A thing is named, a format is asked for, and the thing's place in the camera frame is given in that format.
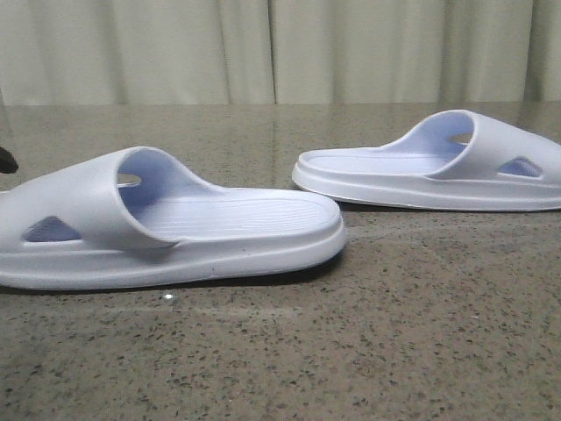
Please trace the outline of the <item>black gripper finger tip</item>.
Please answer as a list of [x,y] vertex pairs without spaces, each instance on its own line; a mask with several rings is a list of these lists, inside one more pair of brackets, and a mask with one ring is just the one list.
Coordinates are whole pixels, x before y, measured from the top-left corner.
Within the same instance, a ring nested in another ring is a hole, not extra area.
[[15,174],[18,171],[18,163],[14,156],[4,147],[0,147],[0,173]]

